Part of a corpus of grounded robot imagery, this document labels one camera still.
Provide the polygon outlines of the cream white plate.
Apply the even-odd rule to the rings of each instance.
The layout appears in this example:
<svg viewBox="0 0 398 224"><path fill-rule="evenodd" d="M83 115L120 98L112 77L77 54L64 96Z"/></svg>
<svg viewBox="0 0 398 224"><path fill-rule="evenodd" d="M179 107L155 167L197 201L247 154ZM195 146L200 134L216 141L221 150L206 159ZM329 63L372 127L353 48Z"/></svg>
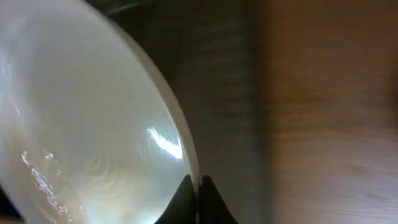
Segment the cream white plate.
<svg viewBox="0 0 398 224"><path fill-rule="evenodd" d="M1 187L26 223L155 223L198 161L159 69L83 1L1 2Z"/></svg>

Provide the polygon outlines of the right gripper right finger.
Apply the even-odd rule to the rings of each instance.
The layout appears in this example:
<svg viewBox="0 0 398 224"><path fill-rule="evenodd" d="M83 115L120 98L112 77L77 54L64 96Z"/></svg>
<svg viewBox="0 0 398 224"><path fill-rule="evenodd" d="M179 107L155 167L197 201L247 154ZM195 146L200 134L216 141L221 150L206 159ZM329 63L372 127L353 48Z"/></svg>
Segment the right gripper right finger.
<svg viewBox="0 0 398 224"><path fill-rule="evenodd" d="M202 177L199 202L201 224L238 224L208 175Z"/></svg>

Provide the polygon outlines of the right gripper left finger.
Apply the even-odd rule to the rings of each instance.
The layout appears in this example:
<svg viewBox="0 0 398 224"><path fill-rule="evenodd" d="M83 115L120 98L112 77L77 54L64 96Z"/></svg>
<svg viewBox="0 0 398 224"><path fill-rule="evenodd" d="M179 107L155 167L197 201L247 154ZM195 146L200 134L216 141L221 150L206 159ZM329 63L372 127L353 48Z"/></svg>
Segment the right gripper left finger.
<svg viewBox="0 0 398 224"><path fill-rule="evenodd" d="M196 198L190 175L181 181L176 193L164 213L155 224L194 224L196 223Z"/></svg>

